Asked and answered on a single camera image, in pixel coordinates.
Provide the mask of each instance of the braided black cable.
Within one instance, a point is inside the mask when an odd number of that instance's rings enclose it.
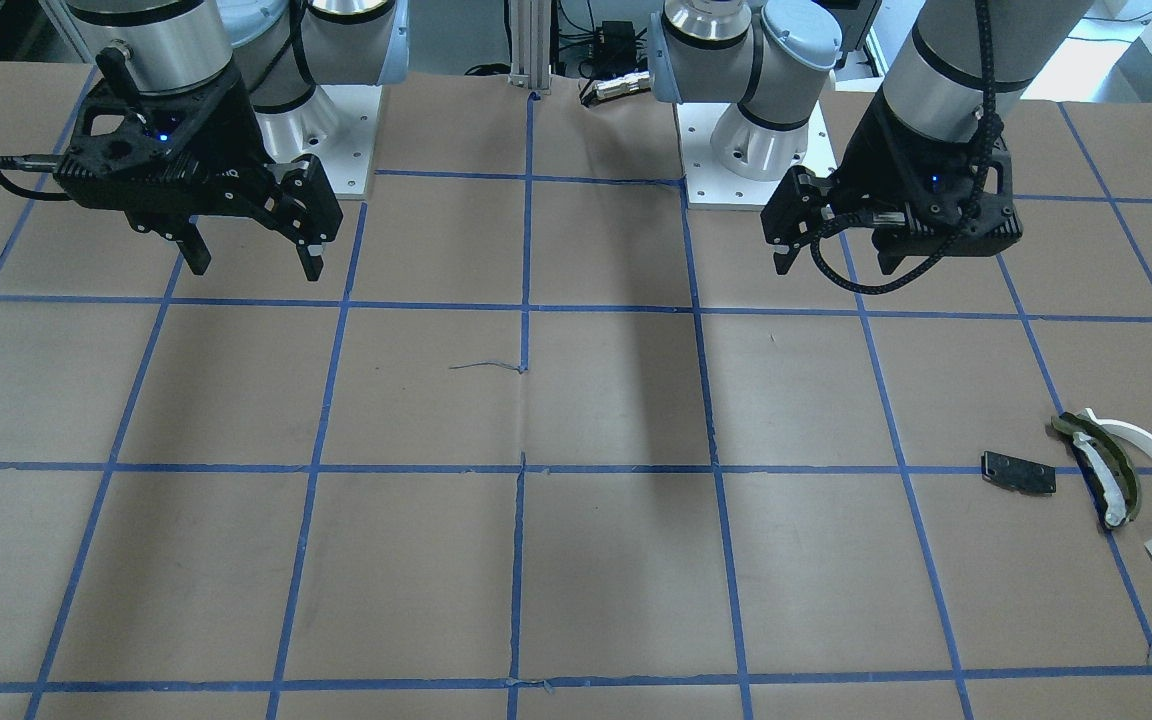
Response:
[[[824,259],[824,255],[820,253],[820,241],[835,236],[835,234],[844,232],[847,228],[858,227],[861,225],[858,217],[855,214],[840,215],[831,220],[831,222],[820,225],[817,232],[812,233],[812,236],[809,236],[810,240],[803,242],[810,243],[812,247],[812,262],[820,270],[820,273],[828,278],[829,282],[844,288],[844,290],[858,291],[861,295],[886,295],[888,291],[900,290],[900,288],[914,282],[915,279],[920,278],[929,270],[932,270],[932,266],[940,263],[947,252],[950,251],[952,247],[954,247],[954,243],[963,240],[968,226],[980,214],[980,195],[984,192],[984,183],[986,183],[990,176],[988,162],[993,143],[998,141],[998,136],[1002,135],[1002,119],[996,113],[996,91],[995,83],[993,83],[993,26],[990,18],[990,1],[975,0],[975,14],[977,14],[977,35],[979,36],[980,45],[980,78],[984,85],[984,97],[980,103],[980,118],[977,122],[977,132],[975,134],[972,160],[970,160],[970,164],[975,167],[972,191],[968,195],[968,199],[961,202],[958,206],[958,222],[954,225],[954,232],[950,236],[932,255],[929,255],[927,259],[919,263],[918,266],[915,266],[914,270],[910,270],[904,275],[896,278],[895,281],[882,285],[852,282],[832,268],[826,259]]]

